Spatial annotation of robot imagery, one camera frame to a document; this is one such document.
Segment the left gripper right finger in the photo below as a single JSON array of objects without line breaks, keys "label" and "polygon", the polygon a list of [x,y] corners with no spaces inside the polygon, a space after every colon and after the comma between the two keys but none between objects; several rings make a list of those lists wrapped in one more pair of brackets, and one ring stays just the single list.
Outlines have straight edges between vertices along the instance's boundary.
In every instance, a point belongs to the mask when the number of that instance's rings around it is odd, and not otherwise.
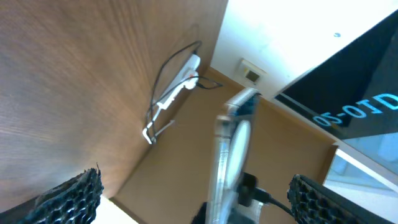
[{"label": "left gripper right finger", "polygon": [[293,176],[287,197],[297,223],[392,224],[304,175]]}]

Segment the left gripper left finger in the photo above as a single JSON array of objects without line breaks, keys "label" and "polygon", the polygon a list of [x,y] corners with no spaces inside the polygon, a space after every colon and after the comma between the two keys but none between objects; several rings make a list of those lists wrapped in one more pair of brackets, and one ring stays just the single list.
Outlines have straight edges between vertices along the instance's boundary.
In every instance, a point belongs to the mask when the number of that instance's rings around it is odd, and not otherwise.
[{"label": "left gripper left finger", "polygon": [[104,186],[99,168],[76,177],[1,213],[1,223],[92,223]]}]

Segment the black Galaxy flip phone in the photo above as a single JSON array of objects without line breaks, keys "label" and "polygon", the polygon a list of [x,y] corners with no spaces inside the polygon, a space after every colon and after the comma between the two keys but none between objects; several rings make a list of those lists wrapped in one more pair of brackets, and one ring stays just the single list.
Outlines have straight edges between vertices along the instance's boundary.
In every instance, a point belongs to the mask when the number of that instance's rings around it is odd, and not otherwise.
[{"label": "black Galaxy flip phone", "polygon": [[206,224],[227,223],[232,209],[238,205],[238,186],[250,147],[258,99],[256,89],[245,88],[224,103],[216,116]]}]

